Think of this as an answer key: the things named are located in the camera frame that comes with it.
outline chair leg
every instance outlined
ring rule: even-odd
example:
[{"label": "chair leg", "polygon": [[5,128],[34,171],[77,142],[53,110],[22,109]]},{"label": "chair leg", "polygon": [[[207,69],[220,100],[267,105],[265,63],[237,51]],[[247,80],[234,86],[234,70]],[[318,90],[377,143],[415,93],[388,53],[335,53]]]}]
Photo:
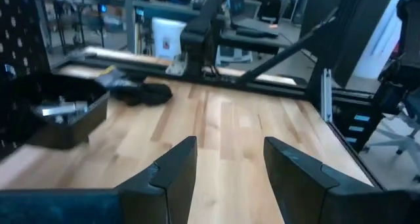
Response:
[{"label": "chair leg", "polygon": [[413,178],[413,181],[416,183],[420,183],[420,175],[419,174],[415,175]]},{"label": "chair leg", "polygon": [[395,132],[386,131],[384,129],[376,129],[376,132],[388,137],[389,139],[401,139],[405,138],[405,135],[397,135]]}]

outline floor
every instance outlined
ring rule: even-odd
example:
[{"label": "floor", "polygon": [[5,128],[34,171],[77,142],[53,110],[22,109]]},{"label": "floor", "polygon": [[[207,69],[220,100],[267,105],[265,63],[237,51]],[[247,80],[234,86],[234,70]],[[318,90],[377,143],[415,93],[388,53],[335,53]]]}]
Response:
[{"label": "floor", "polygon": [[[288,22],[284,22],[282,24],[282,33],[290,40],[291,43],[298,40],[299,31],[300,29],[298,26],[294,26]],[[87,30],[86,32],[87,33],[85,35],[87,41],[100,43],[100,39],[92,31]],[[71,39],[72,35],[72,31],[66,32],[67,39]],[[53,42],[57,45],[59,44],[58,34],[53,34]],[[126,44],[127,41],[124,34],[108,33],[105,38],[105,46],[108,49],[120,49]],[[60,54],[50,55],[50,63],[53,64],[61,58],[62,55]],[[237,70],[249,70],[257,67],[269,58],[269,55],[264,55],[261,60],[254,60],[250,64],[231,64],[228,67]],[[298,52],[289,59],[278,64],[275,68],[269,70],[268,74],[295,76],[308,81],[314,65],[315,63],[313,59],[311,59],[308,54]],[[378,86],[379,82],[377,81],[353,77],[350,79],[347,88],[376,92]],[[399,122],[398,119],[391,122],[383,121],[380,126],[385,124],[394,129],[396,133],[400,133],[402,135],[406,135],[411,132],[409,128],[405,128],[404,125],[401,125],[401,122]],[[386,140],[386,138],[374,133],[369,143],[383,140]],[[416,141],[420,142],[420,137],[416,137]],[[361,157],[385,187],[389,189],[397,189],[406,187],[417,188],[419,186],[411,181],[413,174],[416,173],[416,168],[413,166],[410,158],[404,154],[396,157],[394,155],[393,148],[373,148],[368,154],[361,154]]]},{"label": "floor", "polygon": [[[99,71],[72,66],[62,74]],[[0,166],[0,189],[114,187],[191,135],[198,138],[198,164],[189,223],[283,223],[266,173],[265,136],[369,184],[309,102],[147,80],[167,84],[173,98],[153,107],[110,100],[89,146],[67,152],[23,146]]]}]

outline black machine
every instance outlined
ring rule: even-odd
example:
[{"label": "black machine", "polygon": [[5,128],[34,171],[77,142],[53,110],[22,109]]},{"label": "black machine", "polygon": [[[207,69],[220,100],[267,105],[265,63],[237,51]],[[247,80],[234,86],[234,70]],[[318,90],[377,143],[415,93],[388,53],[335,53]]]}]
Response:
[{"label": "black machine", "polygon": [[384,192],[273,137],[264,140],[264,159],[286,224],[419,222],[418,191]]},{"label": "black machine", "polygon": [[0,191],[0,222],[185,224],[196,166],[188,137],[114,189]]}]

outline pegboard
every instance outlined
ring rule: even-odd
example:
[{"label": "pegboard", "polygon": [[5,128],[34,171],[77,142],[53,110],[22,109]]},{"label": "pegboard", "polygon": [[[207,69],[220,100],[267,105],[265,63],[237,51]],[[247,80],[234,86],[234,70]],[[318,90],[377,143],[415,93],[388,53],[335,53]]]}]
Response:
[{"label": "pegboard", "polygon": [[[6,65],[17,77],[50,70],[34,0],[0,0],[0,83],[7,76]],[[0,118],[7,116],[7,106],[2,105]],[[19,146],[0,139],[0,160]]]}]

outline wooden workbench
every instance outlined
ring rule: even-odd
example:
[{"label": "wooden workbench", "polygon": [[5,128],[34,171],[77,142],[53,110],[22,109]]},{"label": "wooden workbench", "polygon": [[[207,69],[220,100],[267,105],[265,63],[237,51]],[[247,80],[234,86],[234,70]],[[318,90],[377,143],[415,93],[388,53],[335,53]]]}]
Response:
[{"label": "wooden workbench", "polygon": [[[98,72],[69,66],[63,74]],[[91,134],[89,146],[67,152],[23,146],[0,165],[0,189],[114,187],[189,135],[198,137],[199,146],[189,223],[283,223],[266,174],[265,136],[370,184],[309,102],[147,81],[168,84],[174,97],[155,107],[111,99],[108,119]]]}]

